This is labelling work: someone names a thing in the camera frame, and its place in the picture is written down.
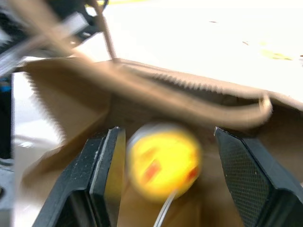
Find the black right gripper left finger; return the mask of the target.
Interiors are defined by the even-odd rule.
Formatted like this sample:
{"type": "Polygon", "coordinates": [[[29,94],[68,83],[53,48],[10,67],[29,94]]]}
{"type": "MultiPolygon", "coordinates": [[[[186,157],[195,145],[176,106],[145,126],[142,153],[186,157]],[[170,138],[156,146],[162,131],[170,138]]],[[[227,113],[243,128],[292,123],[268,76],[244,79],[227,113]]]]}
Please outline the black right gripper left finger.
{"type": "Polygon", "coordinates": [[[125,141],[119,127],[88,139],[57,179],[32,227],[117,227],[125,141]]]}

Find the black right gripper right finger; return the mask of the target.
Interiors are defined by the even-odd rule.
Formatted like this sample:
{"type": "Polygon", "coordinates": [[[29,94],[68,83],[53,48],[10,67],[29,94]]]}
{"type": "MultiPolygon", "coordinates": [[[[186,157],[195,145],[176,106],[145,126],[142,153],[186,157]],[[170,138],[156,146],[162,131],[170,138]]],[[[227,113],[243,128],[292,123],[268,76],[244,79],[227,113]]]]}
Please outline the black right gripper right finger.
{"type": "Polygon", "coordinates": [[[303,187],[263,144],[218,127],[214,136],[244,227],[303,227],[303,187]]]}

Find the brown paper bag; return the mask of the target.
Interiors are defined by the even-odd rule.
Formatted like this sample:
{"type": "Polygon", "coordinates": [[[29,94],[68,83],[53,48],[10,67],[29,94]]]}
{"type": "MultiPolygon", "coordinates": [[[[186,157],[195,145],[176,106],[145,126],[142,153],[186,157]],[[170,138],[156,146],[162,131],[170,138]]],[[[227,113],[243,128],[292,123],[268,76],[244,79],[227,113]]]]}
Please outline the brown paper bag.
{"type": "Polygon", "coordinates": [[[303,43],[281,15],[9,0],[36,45],[15,101],[16,227],[303,227],[303,43]]]}

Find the yellow round plush toy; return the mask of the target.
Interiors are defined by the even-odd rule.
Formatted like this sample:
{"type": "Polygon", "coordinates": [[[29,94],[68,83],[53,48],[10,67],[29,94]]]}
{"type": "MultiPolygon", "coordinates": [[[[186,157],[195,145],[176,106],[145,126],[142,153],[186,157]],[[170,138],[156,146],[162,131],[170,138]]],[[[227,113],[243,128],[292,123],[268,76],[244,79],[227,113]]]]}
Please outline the yellow round plush toy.
{"type": "Polygon", "coordinates": [[[198,138],[179,124],[148,123],[126,145],[126,169],[136,191],[150,201],[186,193],[202,169],[198,138]]]}

